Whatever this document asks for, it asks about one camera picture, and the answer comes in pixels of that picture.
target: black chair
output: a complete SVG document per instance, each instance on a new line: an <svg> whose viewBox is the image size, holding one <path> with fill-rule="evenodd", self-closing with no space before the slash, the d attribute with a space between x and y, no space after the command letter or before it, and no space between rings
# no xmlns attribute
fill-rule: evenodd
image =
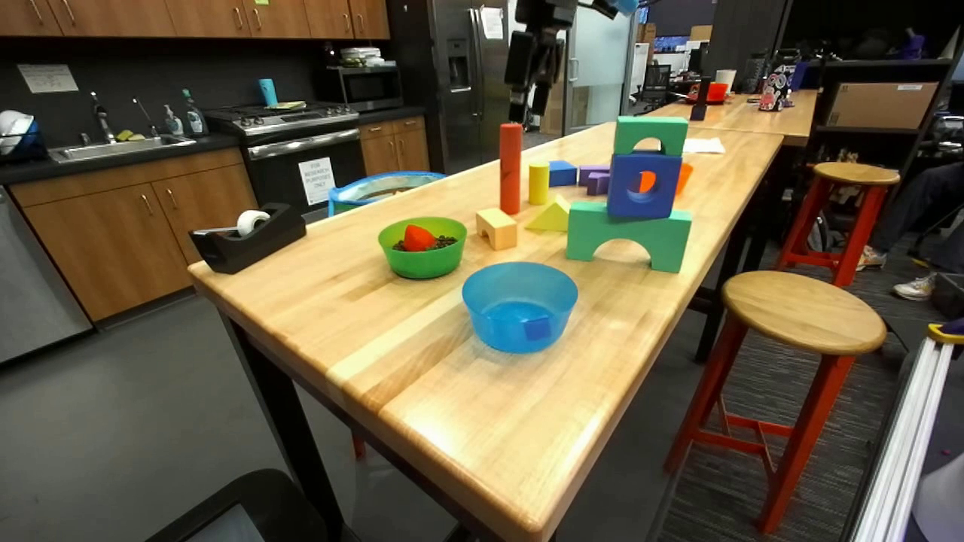
<svg viewBox="0 0 964 542"><path fill-rule="evenodd" d="M323 513L276 468L246 473L148 542L329 542Z"/></svg>

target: refrigerator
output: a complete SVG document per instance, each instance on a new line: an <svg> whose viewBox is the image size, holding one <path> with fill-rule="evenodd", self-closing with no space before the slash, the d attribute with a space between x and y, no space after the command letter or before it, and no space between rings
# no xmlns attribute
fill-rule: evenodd
<svg viewBox="0 0 964 542"><path fill-rule="evenodd" d="M0 186L0 263L0 363L94 328L7 186Z"/></svg>
<svg viewBox="0 0 964 542"><path fill-rule="evenodd" d="M425 107L432 168L498 157L514 0L388 0L391 54L409 104Z"/></svg>

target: red fruit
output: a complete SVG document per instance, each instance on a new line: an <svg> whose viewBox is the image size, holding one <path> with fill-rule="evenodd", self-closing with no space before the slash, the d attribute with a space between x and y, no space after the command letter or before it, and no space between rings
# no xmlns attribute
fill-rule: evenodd
<svg viewBox="0 0 964 542"><path fill-rule="evenodd" d="M401 238L401 248L409 250L409 254L420 254L420 250L434 250L436 238L423 228L423 225L408 225L405 228L405 238Z"/></svg>

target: blue bowl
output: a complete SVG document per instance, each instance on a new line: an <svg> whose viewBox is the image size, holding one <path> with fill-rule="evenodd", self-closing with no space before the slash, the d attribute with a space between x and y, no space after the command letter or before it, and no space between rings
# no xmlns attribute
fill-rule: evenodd
<svg viewBox="0 0 964 542"><path fill-rule="evenodd" d="M530 355L564 334L578 287L549 264L502 263L468 278L461 299L482 342L508 355Z"/></svg>

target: faucet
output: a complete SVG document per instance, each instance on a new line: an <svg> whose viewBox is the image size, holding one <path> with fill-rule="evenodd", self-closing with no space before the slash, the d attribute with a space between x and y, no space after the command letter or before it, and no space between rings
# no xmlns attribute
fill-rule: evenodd
<svg viewBox="0 0 964 542"><path fill-rule="evenodd" d="M90 90L90 104L94 104L94 116L95 116L95 126L99 126L101 137L107 144L115 144L116 137L115 137L115 129L107 122L107 107L99 104L95 90Z"/></svg>
<svg viewBox="0 0 964 542"><path fill-rule="evenodd" d="M154 116L148 113L145 102L142 102L142 98L128 98L128 102L133 102L135 107L142 107L142 113L145 113L145 119L148 119L148 129L149 129L149 137L158 137L161 129L158 129Z"/></svg>

